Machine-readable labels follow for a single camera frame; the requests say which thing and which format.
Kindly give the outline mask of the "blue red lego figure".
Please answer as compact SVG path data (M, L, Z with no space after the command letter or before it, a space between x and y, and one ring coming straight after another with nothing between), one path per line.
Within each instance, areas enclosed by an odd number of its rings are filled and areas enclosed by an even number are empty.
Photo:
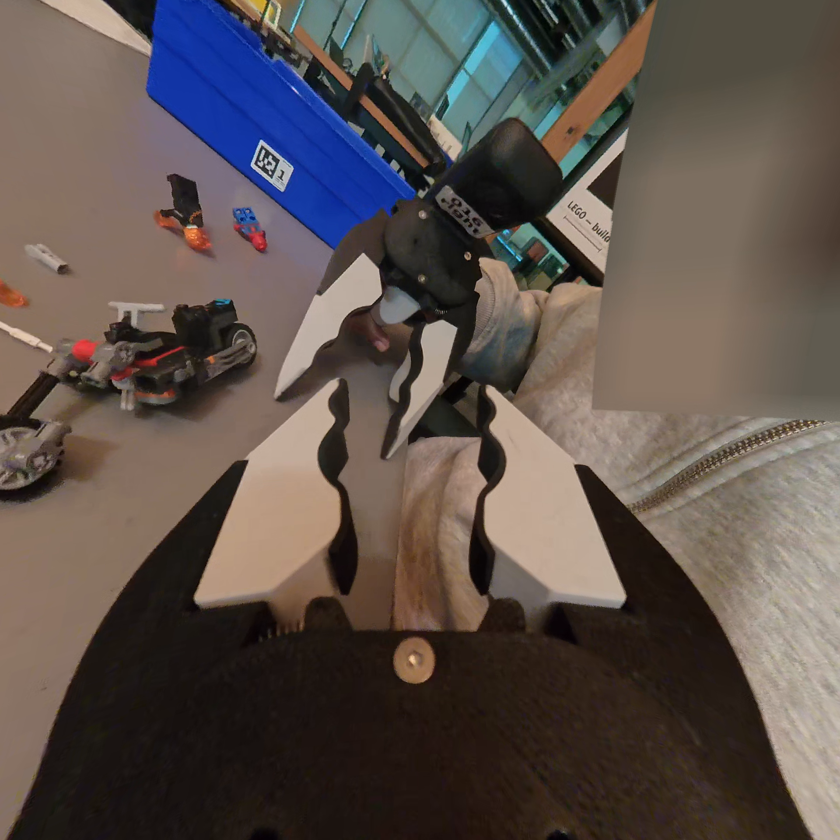
M250 206L236 206L232 208L234 231L248 241L260 254L267 251L266 231L259 222L254 210Z

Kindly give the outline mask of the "black flaming lego minifigure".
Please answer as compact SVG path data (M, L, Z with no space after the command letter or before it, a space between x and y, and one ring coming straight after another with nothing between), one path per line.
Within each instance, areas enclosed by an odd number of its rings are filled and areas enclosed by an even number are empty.
M196 183L176 173L168 174L166 180L171 188L172 206L155 211L155 223L182 236L191 250L210 254L213 247L204 227Z

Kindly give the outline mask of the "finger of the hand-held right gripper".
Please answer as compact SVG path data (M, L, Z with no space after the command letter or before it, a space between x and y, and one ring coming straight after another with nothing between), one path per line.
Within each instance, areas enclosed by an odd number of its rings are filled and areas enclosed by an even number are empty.
M320 352L340 335L350 316L370 310L383 293L378 266L361 254L332 285L316 294L280 367L274 398L280 401L307 373Z
M456 326L445 320L413 329L406 356L388 390L394 408L385 430L382 459L394 456L441 392L456 336Z

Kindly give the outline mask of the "black framed marker sign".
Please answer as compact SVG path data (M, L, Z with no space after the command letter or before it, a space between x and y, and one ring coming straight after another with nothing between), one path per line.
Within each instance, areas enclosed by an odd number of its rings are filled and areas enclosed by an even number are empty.
M602 284L613 236L613 206L629 121L609 129L573 168L545 221L570 255Z

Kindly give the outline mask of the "tagged blue storage bin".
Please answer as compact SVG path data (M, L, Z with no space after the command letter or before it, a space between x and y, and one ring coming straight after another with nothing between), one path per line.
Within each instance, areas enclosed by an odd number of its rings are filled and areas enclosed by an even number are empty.
M150 98L321 241L416 191L216 2L156 3Z

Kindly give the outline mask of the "grey lego pin connector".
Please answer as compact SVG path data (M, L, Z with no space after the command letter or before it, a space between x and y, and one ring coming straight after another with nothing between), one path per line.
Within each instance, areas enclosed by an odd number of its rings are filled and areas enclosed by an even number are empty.
M58 255L45 245L26 245L24 247L24 251L31 259L36 260L38 263L58 275L65 275L70 271L70 267L67 262L58 257Z

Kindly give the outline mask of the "black lego motorcycle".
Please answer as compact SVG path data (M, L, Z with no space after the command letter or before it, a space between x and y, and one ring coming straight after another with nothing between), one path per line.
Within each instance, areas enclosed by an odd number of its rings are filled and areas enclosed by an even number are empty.
M231 299L174 307L170 331L141 326L142 316L164 311L161 304L113 301L109 306L116 318L98 340L63 339L50 345L2 323L3 333L48 356L32 384L1 416L2 497L41 488L62 463L71 425L37 416L56 388L118 395L120 409L131 413L140 406L178 403L256 361L256 334L239 320Z

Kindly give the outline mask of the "person's right hand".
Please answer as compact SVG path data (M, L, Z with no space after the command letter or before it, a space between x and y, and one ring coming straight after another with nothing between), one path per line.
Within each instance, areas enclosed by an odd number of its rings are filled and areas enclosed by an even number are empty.
M385 353L390 349L390 337L376 321L372 310L360 311L349 316L345 326L352 335L359 337L378 352Z

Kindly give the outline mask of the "wooden panel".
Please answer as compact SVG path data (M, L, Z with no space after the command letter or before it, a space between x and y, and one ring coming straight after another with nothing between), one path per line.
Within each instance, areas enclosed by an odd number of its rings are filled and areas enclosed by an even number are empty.
M594 122L639 75L657 5L657 1L648 4L611 55L543 135L542 146L557 164L562 162Z

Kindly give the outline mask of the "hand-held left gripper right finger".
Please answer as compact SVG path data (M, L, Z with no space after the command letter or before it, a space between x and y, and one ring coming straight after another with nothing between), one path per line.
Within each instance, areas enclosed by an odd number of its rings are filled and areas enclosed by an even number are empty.
M573 458L491 386L479 389L485 481L469 541L477 592L511 599L528 621L558 604L619 609L627 594Z

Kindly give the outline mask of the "person's right forearm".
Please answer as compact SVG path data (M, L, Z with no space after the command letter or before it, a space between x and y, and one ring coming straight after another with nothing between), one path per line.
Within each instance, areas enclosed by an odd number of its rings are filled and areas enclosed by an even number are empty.
M499 260L482 258L479 266L474 335L455 370L501 393L515 392L532 361L550 294L519 289L510 268Z

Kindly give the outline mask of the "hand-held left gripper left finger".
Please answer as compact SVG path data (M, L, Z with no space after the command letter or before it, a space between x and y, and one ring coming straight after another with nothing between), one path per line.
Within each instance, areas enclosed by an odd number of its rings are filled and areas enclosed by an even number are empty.
M300 624L319 597L350 594L359 546L340 480L349 387L334 379L248 456L194 593L201 608L263 602Z

